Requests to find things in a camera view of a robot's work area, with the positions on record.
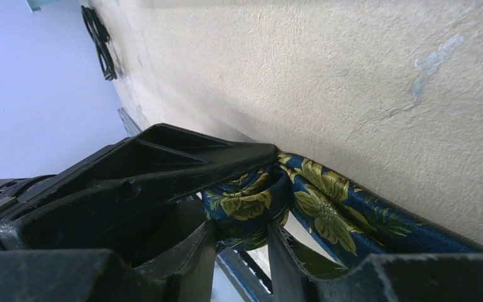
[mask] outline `blue floral fabric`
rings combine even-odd
[[[267,243],[267,224],[294,217],[337,262],[369,254],[470,253],[483,247],[400,210],[312,160],[281,153],[275,165],[203,192],[220,242],[238,250]]]

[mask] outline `fabric fold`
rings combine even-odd
[[[483,247],[378,198],[339,173],[296,154],[203,192],[209,220],[227,247],[267,243],[271,220],[288,212],[338,263],[353,268],[369,254],[471,253]]]

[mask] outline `white wall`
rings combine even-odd
[[[93,2],[138,121],[236,129],[483,243],[483,0]]]
[[[0,0],[0,178],[61,172],[126,136],[78,1]]]

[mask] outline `fabric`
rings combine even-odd
[[[237,250],[267,243],[267,224],[288,212],[332,258],[355,267],[369,254],[470,253],[483,247],[432,225],[307,158],[277,163],[202,192],[219,242]]]

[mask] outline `wall stain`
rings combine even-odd
[[[143,68],[142,58],[140,58],[140,56],[137,56],[136,60],[138,61],[138,64],[140,64],[140,66]]]
[[[408,93],[412,94],[414,101],[402,110],[398,110],[395,107],[391,108],[387,111],[388,117],[392,117],[403,111],[410,112],[412,109],[419,106],[421,104],[421,96],[428,83],[436,77],[440,71],[440,66],[450,59],[453,49],[461,45],[463,42],[464,37],[462,35],[455,35],[444,44],[441,44],[435,51],[424,57],[417,58],[414,62],[414,66],[419,69],[421,73],[408,88]]]
[[[349,75],[349,68],[344,68],[340,71],[340,76],[341,77],[346,77],[347,75]]]

